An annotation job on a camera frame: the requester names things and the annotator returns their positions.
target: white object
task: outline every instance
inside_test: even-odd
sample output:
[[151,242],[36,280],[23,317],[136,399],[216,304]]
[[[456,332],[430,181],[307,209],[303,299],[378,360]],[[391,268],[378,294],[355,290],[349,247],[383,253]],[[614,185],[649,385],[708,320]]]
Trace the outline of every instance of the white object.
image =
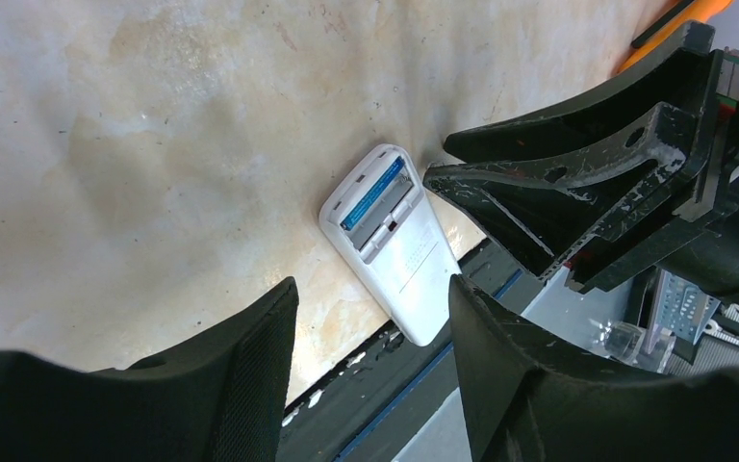
[[324,202],[319,225],[403,335],[428,345],[460,269],[409,154],[375,147]]

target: table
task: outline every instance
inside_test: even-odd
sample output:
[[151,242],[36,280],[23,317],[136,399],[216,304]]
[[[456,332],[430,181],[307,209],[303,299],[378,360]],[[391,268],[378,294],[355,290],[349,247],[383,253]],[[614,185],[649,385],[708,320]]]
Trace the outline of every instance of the table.
[[292,275],[294,399],[387,320],[318,229],[344,175],[596,85],[662,3],[0,3],[0,348],[124,368]]

